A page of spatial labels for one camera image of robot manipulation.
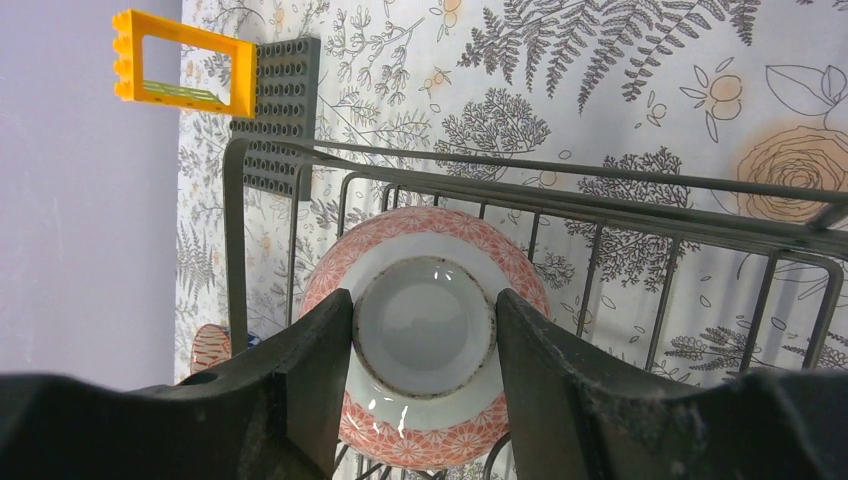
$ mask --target rose illustration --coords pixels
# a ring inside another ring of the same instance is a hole
[[[744,182],[848,190],[848,135],[834,130],[798,127],[754,147],[738,167]],[[824,205],[820,202],[738,195],[739,211],[756,218],[803,223]]]

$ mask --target red patterned bowl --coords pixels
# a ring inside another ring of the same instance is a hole
[[[526,255],[462,212],[402,208],[344,235],[301,306],[303,315],[337,288],[355,302],[342,441],[422,470],[489,451],[509,429],[493,307],[507,287],[549,314]]]

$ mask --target lego stud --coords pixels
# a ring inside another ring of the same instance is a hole
[[[130,14],[129,12],[121,12],[112,17],[112,27],[115,30],[129,30]]]
[[[115,94],[124,100],[129,99],[132,96],[132,85],[130,82],[119,82],[115,85]]]
[[[112,48],[121,55],[129,55],[132,51],[132,39],[127,35],[120,35],[112,40]]]
[[[129,76],[132,74],[132,61],[129,59],[115,60],[114,70],[121,77]]]

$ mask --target lego brick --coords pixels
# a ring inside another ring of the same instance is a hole
[[[245,186],[291,198],[300,154],[274,143],[314,138],[321,41],[299,38],[257,46],[254,117],[233,118],[233,138],[251,141],[244,159]],[[312,168],[301,177],[300,198],[310,199]]]
[[[112,18],[118,37],[112,47],[118,53],[115,73],[119,77],[115,94],[124,101],[136,101],[191,108],[240,117],[253,116],[256,96],[256,46],[235,38],[207,32],[166,18],[129,9]],[[232,76],[230,103],[224,104],[207,90],[169,85],[144,78],[143,42],[145,36],[214,50],[230,56]]]

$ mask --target metal wire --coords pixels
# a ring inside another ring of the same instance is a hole
[[[660,294],[656,319],[651,332],[648,356],[645,361],[644,368],[647,371],[650,371],[653,368],[664,323],[673,320],[666,318],[666,313],[668,309],[671,285],[673,284],[674,273],[677,265],[677,259],[680,255],[682,242],[697,242],[703,245],[762,255],[768,258],[768,263],[763,274],[760,291],[751,320],[751,327],[749,329],[745,349],[740,362],[740,372],[745,372],[750,367],[757,334],[765,313],[765,307],[771,290],[772,278],[775,273],[777,262],[781,260],[788,260],[798,262],[803,265],[821,268],[827,272],[828,279],[816,321],[813,326],[811,339],[803,360],[803,368],[814,368],[821,356],[826,334],[838,304],[839,294],[844,281],[843,270],[841,266],[834,261],[834,258],[848,260],[848,252],[846,252],[845,248],[845,245],[848,245],[848,234],[829,230],[829,227],[848,216],[848,193],[825,192],[822,190],[785,187],[779,185],[753,184],[730,180],[667,175],[651,172],[634,172],[629,170],[539,162],[534,160],[408,152],[317,140],[286,138],[285,141],[279,141],[277,143],[285,148],[299,152],[303,157],[300,159],[303,163],[295,172],[296,181],[294,182],[292,198],[301,198],[300,185],[302,182],[300,179],[305,171],[303,167],[306,165],[319,165],[325,168],[334,168],[350,172],[342,181],[341,193],[338,198],[338,224],[336,226],[337,238],[341,237],[346,230],[345,217],[347,215],[347,197],[351,183],[357,179],[384,183],[380,198],[380,209],[383,212],[389,208],[398,208],[400,206],[401,193],[408,192],[410,194],[432,196],[433,205],[435,206],[438,206],[440,201],[444,199],[476,203],[479,205],[478,216],[481,219],[485,218],[486,210],[489,206],[531,213],[533,215],[533,221],[530,229],[530,244],[527,252],[527,257],[530,261],[533,261],[534,258],[538,229],[543,216],[594,224],[595,230],[592,239],[592,250],[589,264],[587,265],[587,279],[583,287],[580,311],[577,314],[576,334],[578,336],[582,336],[585,331],[589,301],[594,284],[594,275],[600,262],[601,239],[603,232],[608,228],[614,228],[632,230],[671,239],[665,278]],[[330,148],[335,151],[350,150],[369,154],[420,158],[425,160],[493,165],[514,169],[530,169],[534,171],[547,170],[567,174],[609,177],[639,182],[656,182],[669,185],[680,185],[688,188],[705,188],[710,190],[734,192],[737,194],[744,193],[795,198],[824,202],[828,203],[828,205],[823,208],[816,217],[807,222],[806,225],[793,225],[729,214],[693,210],[689,208],[652,205],[606,197],[595,197],[574,192],[562,192],[557,190],[527,187],[523,185],[512,185],[499,182],[458,178],[442,174],[356,164],[336,156],[317,151],[311,147]],[[232,181],[241,182],[241,174],[239,172],[236,173],[238,173],[237,176],[235,173],[232,174],[232,177],[235,178],[235,180]],[[225,191],[229,191],[227,190],[226,184],[228,181],[227,178],[228,177],[225,175]],[[234,226],[232,231],[243,232],[243,230],[238,229],[237,226]],[[298,219],[297,215],[293,214],[291,215],[289,224],[289,268],[287,272],[287,310],[285,326],[289,326],[292,321],[294,304],[292,299],[294,298],[295,285],[295,272],[293,265],[296,260],[295,242],[297,239],[297,232]],[[233,301],[234,298],[235,297],[231,292],[231,305],[236,303]],[[508,442],[509,434],[501,438],[493,447],[484,465],[483,475],[485,479],[488,480],[491,478],[492,467],[495,459],[498,453]],[[340,455],[336,459],[336,467],[338,467],[341,463],[342,457],[348,451],[347,448],[347,446],[344,446],[340,451]],[[368,478],[382,466],[381,464],[372,465],[369,461],[368,466],[366,467],[366,465],[363,464],[362,456],[358,457],[357,463],[357,480]],[[391,467],[385,468],[381,478],[388,478],[390,468]],[[444,478],[446,475],[446,472],[439,472],[435,476],[421,471],[417,471],[415,473],[426,479]],[[401,470],[401,479],[406,478],[407,474],[407,470]]]

